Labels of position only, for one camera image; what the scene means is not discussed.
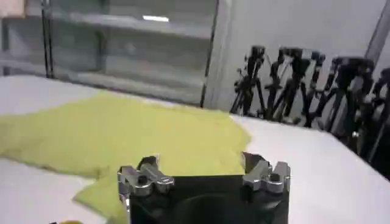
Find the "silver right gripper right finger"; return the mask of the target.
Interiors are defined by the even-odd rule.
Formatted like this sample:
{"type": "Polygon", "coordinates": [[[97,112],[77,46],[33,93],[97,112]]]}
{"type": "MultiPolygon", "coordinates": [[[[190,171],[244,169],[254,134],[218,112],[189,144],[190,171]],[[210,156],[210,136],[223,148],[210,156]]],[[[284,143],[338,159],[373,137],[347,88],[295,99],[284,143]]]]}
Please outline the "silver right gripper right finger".
{"type": "Polygon", "coordinates": [[[241,152],[241,157],[244,186],[249,186],[254,192],[262,190],[272,194],[290,191],[291,168],[288,163],[278,161],[273,167],[261,155],[241,152]]]}

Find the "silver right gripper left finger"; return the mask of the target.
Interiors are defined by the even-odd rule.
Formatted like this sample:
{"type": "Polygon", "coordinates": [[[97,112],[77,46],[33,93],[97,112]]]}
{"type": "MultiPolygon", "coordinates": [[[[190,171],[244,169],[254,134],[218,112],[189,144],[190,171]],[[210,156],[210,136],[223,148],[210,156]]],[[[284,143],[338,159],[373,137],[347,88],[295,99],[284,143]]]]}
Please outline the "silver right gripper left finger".
{"type": "Polygon", "coordinates": [[[159,155],[146,156],[136,167],[121,166],[117,171],[118,192],[125,196],[147,197],[153,191],[167,194],[174,187],[174,177],[159,170],[159,155]]]}

